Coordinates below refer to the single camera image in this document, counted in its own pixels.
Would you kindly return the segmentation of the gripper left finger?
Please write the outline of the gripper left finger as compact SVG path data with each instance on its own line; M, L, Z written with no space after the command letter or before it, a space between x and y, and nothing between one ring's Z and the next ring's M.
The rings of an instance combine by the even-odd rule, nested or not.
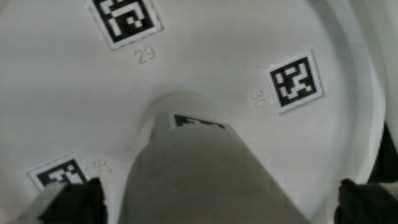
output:
M102 180L50 183L17 218L17 224L109 224Z

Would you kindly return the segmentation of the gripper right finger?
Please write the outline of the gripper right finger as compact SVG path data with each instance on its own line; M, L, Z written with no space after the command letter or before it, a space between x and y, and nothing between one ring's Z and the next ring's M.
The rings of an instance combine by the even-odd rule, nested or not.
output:
M398 224L398 182L342 181L335 224Z

